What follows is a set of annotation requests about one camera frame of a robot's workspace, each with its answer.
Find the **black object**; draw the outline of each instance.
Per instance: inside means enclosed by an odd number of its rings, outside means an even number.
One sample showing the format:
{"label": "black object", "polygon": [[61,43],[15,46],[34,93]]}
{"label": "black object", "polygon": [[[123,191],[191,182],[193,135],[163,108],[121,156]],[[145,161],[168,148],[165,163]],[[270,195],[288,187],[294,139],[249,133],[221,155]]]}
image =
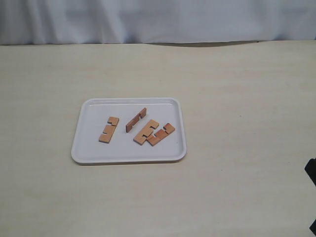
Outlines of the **black object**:
{"label": "black object", "polygon": [[[313,183],[316,185],[316,159],[311,159],[307,163],[307,165],[305,166],[305,171],[307,172]],[[316,236],[316,220],[311,225],[310,230]]]}

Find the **white backdrop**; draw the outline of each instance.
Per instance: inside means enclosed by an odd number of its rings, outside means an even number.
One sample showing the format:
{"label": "white backdrop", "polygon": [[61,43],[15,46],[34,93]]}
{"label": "white backdrop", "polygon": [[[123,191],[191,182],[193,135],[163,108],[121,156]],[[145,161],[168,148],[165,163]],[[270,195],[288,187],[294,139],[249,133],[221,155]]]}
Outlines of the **white backdrop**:
{"label": "white backdrop", "polygon": [[315,37],[316,0],[0,0],[0,44]]}

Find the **wooden block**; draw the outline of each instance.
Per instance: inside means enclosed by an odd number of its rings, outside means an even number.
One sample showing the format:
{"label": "wooden block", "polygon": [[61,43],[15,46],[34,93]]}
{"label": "wooden block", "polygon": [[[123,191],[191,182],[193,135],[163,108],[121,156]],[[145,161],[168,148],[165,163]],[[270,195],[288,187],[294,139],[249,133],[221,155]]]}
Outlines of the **wooden block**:
{"label": "wooden block", "polygon": [[169,123],[167,123],[165,126],[163,126],[163,128],[166,130],[166,133],[168,133],[168,134],[171,134],[172,132],[174,132],[176,130],[175,127]]}
{"label": "wooden block", "polygon": [[142,119],[146,116],[147,108],[143,108],[127,125],[126,132],[132,130],[133,126],[139,121],[139,117]]}
{"label": "wooden block", "polygon": [[115,132],[115,129],[119,123],[119,118],[109,117],[108,123],[110,123],[111,125],[107,124],[105,126],[105,128],[103,129],[103,133],[99,137],[99,142],[103,142],[103,143],[110,142],[110,140]]}
{"label": "wooden block", "polygon": [[149,137],[153,133],[153,129],[156,129],[159,126],[159,123],[150,120],[142,130],[134,137],[134,141],[137,142],[139,145],[143,145],[146,141],[146,138]]}
{"label": "wooden block", "polygon": [[109,117],[108,123],[110,123],[113,126],[117,126],[119,123],[119,118]]}
{"label": "wooden block", "polygon": [[160,129],[158,132],[155,133],[155,135],[150,135],[147,137],[147,141],[150,143],[150,145],[154,146],[158,142],[160,142],[162,139],[167,137],[170,133],[174,132],[176,129],[169,123],[167,123],[164,127],[164,129]]}

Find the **notched wooden piece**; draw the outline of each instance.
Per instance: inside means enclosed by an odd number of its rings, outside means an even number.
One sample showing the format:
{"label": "notched wooden piece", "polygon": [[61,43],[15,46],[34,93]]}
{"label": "notched wooden piece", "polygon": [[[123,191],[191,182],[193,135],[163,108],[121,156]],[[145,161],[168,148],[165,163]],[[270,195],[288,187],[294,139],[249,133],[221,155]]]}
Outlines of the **notched wooden piece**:
{"label": "notched wooden piece", "polygon": [[146,138],[153,133],[153,129],[156,129],[159,126],[159,123],[155,120],[150,120],[142,130],[134,137],[134,142],[137,142],[139,145],[143,145],[146,141]]}
{"label": "notched wooden piece", "polygon": [[163,126],[163,129],[160,129],[158,132],[155,133],[155,135],[150,135],[147,137],[147,141],[150,143],[150,145],[154,146],[158,142],[160,142],[162,139],[170,135],[172,132],[174,132],[176,129],[171,124],[167,123],[165,126]]}
{"label": "notched wooden piece", "polygon": [[127,125],[126,125],[126,132],[132,130],[133,126],[139,121],[139,117],[142,119],[146,116],[147,109],[143,108]]}
{"label": "notched wooden piece", "polygon": [[103,143],[110,142],[110,140],[115,132],[115,129],[119,123],[119,118],[109,117],[108,123],[110,123],[111,125],[107,124],[105,126],[105,128],[103,129],[103,133],[99,137],[99,142],[103,142]]}

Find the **table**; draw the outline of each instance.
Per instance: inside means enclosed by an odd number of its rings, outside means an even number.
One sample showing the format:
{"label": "table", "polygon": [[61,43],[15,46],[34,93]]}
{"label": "table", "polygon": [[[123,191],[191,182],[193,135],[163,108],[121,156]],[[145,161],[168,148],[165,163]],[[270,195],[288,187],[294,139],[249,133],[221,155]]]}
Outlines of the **table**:
{"label": "table", "polygon": [[[315,76],[316,41],[1,46],[0,236],[313,236]],[[182,161],[72,161],[85,100],[160,96]]]}

